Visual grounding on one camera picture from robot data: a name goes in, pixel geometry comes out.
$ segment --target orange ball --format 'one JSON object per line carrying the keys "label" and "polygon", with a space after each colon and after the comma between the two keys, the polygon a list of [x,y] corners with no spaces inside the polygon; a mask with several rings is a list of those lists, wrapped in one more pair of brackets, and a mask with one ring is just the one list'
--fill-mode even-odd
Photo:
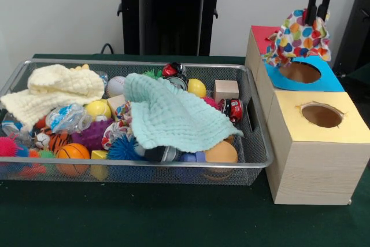
{"label": "orange ball", "polygon": [[[87,148],[81,144],[71,143],[63,146],[57,153],[56,158],[61,159],[90,159]],[[86,172],[88,165],[84,164],[57,164],[60,173],[66,176],[79,176]]]}

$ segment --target black stand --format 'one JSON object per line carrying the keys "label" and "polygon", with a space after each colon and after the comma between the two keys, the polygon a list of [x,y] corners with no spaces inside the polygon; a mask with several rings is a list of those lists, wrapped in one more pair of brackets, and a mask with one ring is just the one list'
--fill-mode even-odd
{"label": "black stand", "polygon": [[125,54],[208,56],[217,0],[122,0]]}

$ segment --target wire mesh basket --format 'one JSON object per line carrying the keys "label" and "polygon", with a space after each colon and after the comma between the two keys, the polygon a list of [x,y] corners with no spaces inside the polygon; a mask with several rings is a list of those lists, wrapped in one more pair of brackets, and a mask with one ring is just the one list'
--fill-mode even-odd
{"label": "wire mesh basket", "polygon": [[[163,69],[165,63],[30,60],[13,72],[0,95],[27,88],[27,80],[37,68],[51,64],[67,68],[89,64],[93,71],[105,71],[110,78]],[[186,183],[198,185],[251,185],[261,170],[273,160],[271,142],[253,77],[240,65],[185,64],[187,76],[205,84],[207,94],[213,94],[214,80],[236,80],[244,116],[237,127],[244,137],[234,138],[238,163],[185,163],[124,160],[80,160],[56,158],[0,157],[0,179],[45,180],[75,182],[123,183]]]}

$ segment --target hole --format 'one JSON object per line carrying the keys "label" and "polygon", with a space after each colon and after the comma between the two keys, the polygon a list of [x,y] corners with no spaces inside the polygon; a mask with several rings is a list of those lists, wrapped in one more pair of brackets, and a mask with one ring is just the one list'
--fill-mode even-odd
{"label": "hole", "polygon": [[342,113],[326,104],[309,104],[302,108],[303,116],[319,127],[336,127],[342,122]]}
{"label": "hole", "polygon": [[317,68],[304,62],[292,62],[288,67],[280,67],[279,71],[287,79],[302,83],[312,83],[321,78]]}

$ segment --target green table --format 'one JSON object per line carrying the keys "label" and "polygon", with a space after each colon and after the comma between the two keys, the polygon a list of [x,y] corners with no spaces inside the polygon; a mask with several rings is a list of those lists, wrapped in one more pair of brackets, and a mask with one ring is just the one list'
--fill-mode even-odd
{"label": "green table", "polygon": [[[168,57],[37,58],[170,61]],[[243,64],[243,58],[180,57]],[[1,246],[370,246],[370,171],[352,205],[274,205],[246,186],[0,182]]]}

